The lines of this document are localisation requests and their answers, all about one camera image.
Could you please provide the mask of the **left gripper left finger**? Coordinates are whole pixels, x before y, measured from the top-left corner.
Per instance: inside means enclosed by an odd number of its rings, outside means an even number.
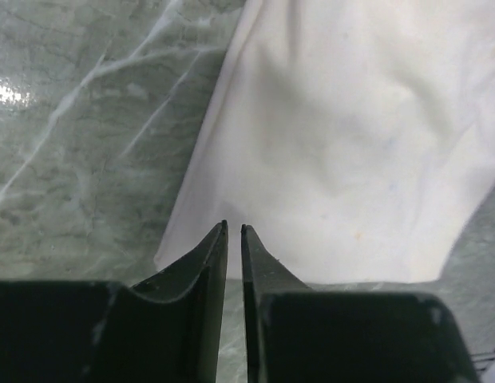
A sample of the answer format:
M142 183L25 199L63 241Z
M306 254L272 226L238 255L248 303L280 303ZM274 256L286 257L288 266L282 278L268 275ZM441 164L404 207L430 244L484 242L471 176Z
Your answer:
M218 223L134 286L0 280L0 382L213 382L227 260Z

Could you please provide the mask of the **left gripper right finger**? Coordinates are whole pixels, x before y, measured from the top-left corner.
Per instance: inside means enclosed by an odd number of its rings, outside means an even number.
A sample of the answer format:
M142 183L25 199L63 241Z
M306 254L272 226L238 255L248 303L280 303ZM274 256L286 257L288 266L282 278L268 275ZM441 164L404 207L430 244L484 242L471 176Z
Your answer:
M250 382L476 382L447 306L419 292L317 291L241 230Z

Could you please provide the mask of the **cream white t shirt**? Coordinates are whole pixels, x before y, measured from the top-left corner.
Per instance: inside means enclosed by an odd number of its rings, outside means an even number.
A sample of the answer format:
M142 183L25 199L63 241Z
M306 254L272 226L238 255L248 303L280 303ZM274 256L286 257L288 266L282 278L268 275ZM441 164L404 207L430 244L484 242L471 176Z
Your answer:
M495 1L248 1L154 262L227 220L305 282L429 282L494 184Z

